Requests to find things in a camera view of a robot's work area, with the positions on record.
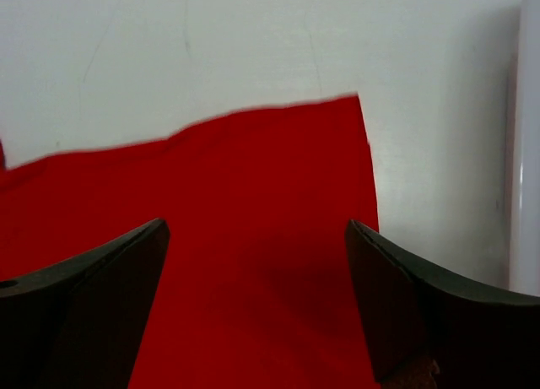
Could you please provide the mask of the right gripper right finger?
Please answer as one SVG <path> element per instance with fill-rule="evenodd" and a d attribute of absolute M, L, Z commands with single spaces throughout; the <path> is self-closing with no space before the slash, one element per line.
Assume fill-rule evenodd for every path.
<path fill-rule="evenodd" d="M 381 387 L 538 387 L 538 297 L 453 273 L 355 220 L 345 242 Z"/>

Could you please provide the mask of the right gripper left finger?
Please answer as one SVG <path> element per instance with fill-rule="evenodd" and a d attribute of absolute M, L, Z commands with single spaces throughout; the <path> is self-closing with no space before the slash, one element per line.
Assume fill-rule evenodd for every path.
<path fill-rule="evenodd" d="M 3 388 L 126 388 L 170 230 L 154 219 L 1 283 Z"/>

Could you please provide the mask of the red t shirt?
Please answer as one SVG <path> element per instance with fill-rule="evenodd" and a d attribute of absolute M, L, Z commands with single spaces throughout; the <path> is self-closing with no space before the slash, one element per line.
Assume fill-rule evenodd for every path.
<path fill-rule="evenodd" d="M 133 388 L 372 388 L 344 231 L 378 225 L 357 95 L 1 172 L 1 275 L 169 225 Z"/>

